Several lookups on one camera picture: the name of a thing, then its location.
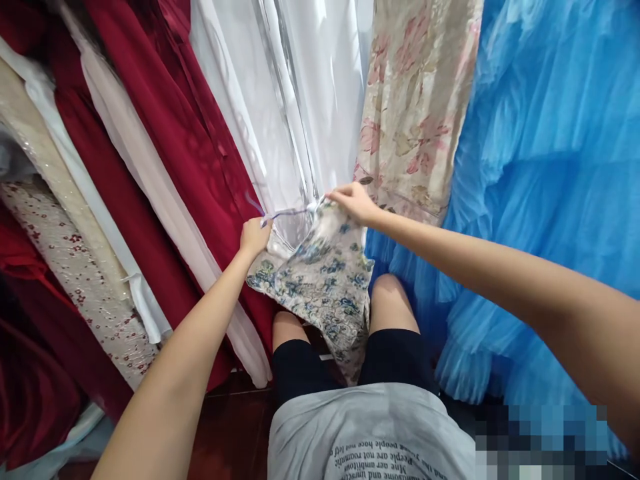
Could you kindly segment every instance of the left hand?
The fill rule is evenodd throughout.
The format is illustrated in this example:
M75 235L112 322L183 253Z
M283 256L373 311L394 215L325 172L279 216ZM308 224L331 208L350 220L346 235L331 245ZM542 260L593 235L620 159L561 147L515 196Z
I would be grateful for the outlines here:
M269 234L273 220L269 220L264 228L260 227L262 218L254 218L246 221L242 227L242 236L240 237L240 251L247 252L256 258L262 250L267 248Z

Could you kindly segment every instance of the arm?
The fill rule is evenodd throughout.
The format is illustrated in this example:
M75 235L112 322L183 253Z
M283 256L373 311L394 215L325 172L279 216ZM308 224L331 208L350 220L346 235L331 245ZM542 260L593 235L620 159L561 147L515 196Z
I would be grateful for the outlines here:
M640 303L555 263L377 208L352 183L329 198L464 287L529 324L612 430L640 447Z
M241 247L189 312L129 402L92 480L187 478L193 439L213 360L253 260L271 227L246 222Z

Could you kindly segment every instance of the hand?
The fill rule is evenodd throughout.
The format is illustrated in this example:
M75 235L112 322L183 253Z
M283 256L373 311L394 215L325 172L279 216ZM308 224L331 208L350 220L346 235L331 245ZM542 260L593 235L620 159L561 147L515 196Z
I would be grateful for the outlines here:
M246 221L242 227L240 251L246 252L253 258L256 258L262 250L267 248L273 220L269 220L264 227L260 226L261 223L262 218L254 218Z
M342 185L326 194L326 197L340 204L360 225L366 227L370 227L375 216L381 212L358 182Z

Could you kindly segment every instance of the floral print dress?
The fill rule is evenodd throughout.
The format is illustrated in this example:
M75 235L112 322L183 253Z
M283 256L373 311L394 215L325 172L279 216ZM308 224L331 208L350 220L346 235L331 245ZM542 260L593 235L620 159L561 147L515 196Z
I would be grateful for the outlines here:
M483 0L376 0L354 179L382 208L440 225L467 112Z
M373 260L364 256L362 238L360 225L323 200L302 243L294 249L272 230L247 276L251 288L322 332L350 385L360 374L369 331Z

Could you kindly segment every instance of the person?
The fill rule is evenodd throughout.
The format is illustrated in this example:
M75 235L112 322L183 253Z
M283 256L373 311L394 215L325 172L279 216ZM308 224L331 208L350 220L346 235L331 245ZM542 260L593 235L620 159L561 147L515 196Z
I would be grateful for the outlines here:
M327 194L464 287L529 324L585 396L606 405L632 455L640 445L640 306L602 283L527 253L380 210L358 183ZM249 266L271 226L244 225L225 272L175 330L134 394L92 478L187 476L209 372ZM341 388L298 320L273 323L281 406L269 438L272 479L472 478L475 444L448 416L401 284L375 282L360 385Z

